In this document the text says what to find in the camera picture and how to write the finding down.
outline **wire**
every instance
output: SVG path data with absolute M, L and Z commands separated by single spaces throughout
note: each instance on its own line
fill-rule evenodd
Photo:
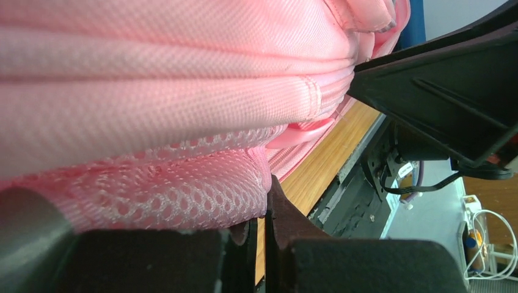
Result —
M 477 217 L 479 215 L 481 215 L 481 214 L 492 214 L 492 215 L 496 216 L 497 218 L 499 218 L 507 226 L 507 228 L 509 229 L 509 232 L 511 233 L 511 235 L 513 237 L 513 259 L 509 262 L 509 264 L 507 265 L 505 270 L 502 270 L 500 273 L 497 273 L 497 274 L 491 275 L 491 276 L 487 276 L 487 277 L 477 277 L 477 276 L 475 276 L 475 277 L 468 277 L 467 276 L 467 271 L 469 270 L 471 265 L 475 262 L 476 258 L 482 253 L 482 249 L 483 249 L 484 246 L 481 245 L 479 247 L 478 251 L 476 252 L 475 256 L 473 257 L 473 259 L 468 263 L 467 268 L 464 271 L 463 276 L 464 276 L 464 278 L 466 280 L 492 280 L 492 281 L 504 280 L 504 279 L 510 277 L 513 274 L 513 272 L 516 269 L 516 266 L 518 264 L 518 244 L 517 244 L 517 241 L 516 241 L 516 235 L 514 234 L 513 228 L 511 227 L 509 222 L 507 222 L 507 220 L 504 217 L 502 217 L 502 215 L 497 214 L 496 212 L 490 211 L 488 209 L 482 209 L 480 211 L 476 211 L 475 213 L 473 213 L 472 219 L 471 219 L 473 228 L 475 228 L 475 221 L 477 221 L 479 226 L 482 227 L 482 225 L 480 224 L 480 221 L 477 219 Z M 483 262 L 483 267 L 484 267 L 484 270 L 485 270 L 486 264 L 485 264 L 483 258 L 482 258 L 482 262 Z
M 386 187 L 384 184 L 384 181 L 387 179 L 386 175 L 387 167 L 384 168 L 382 175 L 379 177 L 379 184 L 391 194 L 410 194 L 412 192 L 431 192 L 431 191 L 437 191 L 439 189 L 444 188 L 445 186 L 449 185 L 453 181 L 459 179 L 462 176 L 461 172 L 457 172 L 455 174 L 452 174 L 448 177 L 446 177 L 443 181 L 433 185 L 433 186 L 409 186 L 409 187 L 403 187 L 403 188 L 390 188 Z

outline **white wall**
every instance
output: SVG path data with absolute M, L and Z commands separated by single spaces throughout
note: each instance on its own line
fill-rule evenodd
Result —
M 453 32 L 505 2 L 506 0 L 423 0 L 426 39 Z

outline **pink bag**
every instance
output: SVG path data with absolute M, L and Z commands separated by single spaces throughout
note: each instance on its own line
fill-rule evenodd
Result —
M 0 190 L 77 231 L 264 215 L 408 0 L 0 0 Z

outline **wooden tabletop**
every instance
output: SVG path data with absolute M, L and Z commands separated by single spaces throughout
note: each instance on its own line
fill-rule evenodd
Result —
M 303 214 L 309 214 L 378 115 L 378 111 L 356 102 L 326 139 L 281 183 L 288 199 Z M 259 219 L 257 231 L 256 284 L 264 275 L 263 219 Z

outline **black cable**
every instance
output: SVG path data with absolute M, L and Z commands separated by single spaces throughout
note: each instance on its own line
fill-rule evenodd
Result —
M 385 176 L 385 171 L 383 171 L 383 174 L 379 177 L 379 184 L 385 189 L 387 192 L 390 192 L 391 194 L 409 194 L 412 192 L 430 192 L 430 191 L 437 191 L 439 189 L 443 189 L 445 186 L 449 185 L 453 181 L 459 179 L 462 176 L 461 172 L 457 172 L 455 174 L 452 174 L 448 177 L 446 177 L 443 181 L 433 185 L 433 186 L 409 186 L 409 187 L 403 187 L 403 188 L 390 188 L 386 187 L 384 184 L 385 179 L 387 177 Z

